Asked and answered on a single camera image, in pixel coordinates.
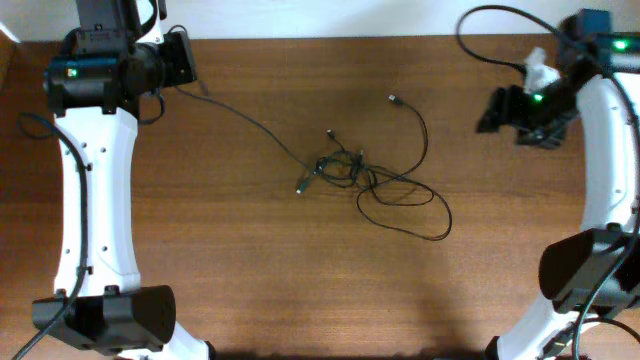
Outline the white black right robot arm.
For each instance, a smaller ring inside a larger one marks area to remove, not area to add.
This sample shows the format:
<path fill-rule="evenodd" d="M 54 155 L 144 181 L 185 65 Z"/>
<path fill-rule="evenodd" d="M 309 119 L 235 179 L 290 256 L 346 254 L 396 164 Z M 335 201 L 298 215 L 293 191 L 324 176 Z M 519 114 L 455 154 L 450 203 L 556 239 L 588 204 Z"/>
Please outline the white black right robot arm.
<path fill-rule="evenodd" d="M 503 126 L 519 145 L 555 149 L 579 120 L 585 146 L 585 209 L 576 235 L 548 246 L 540 292 L 489 359 L 553 359 L 577 351 L 582 333 L 616 325 L 639 305 L 639 40 L 616 33 L 605 10 L 583 9 L 553 29 L 554 66 L 535 49 L 522 85 L 496 90 L 477 129 Z"/>

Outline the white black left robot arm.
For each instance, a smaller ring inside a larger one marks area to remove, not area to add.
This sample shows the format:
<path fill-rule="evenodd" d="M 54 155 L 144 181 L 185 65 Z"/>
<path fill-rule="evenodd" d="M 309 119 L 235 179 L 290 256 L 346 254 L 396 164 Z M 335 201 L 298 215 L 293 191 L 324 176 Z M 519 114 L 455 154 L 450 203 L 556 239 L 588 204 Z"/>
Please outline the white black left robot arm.
<path fill-rule="evenodd" d="M 177 321 L 166 285 L 143 286 L 132 240 L 131 168 L 140 99 L 196 80 L 185 31 L 163 31 L 162 1 L 80 1 L 80 25 L 45 72 L 63 170 L 54 294 L 32 305 L 39 336 L 124 359 L 211 359 Z"/>

